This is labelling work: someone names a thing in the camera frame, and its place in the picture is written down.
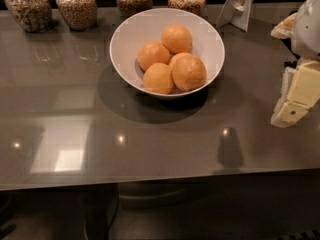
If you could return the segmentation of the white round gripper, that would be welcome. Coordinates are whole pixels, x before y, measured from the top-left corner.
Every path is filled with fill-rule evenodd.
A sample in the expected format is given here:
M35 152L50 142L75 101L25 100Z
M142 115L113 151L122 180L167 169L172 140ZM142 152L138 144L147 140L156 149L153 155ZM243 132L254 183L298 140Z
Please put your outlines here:
M300 57L296 68L287 67L283 73L281 98L278 100L271 124L279 128L295 125L320 99L320 0L306 0L296 13L276 25L271 36L291 38L291 49Z

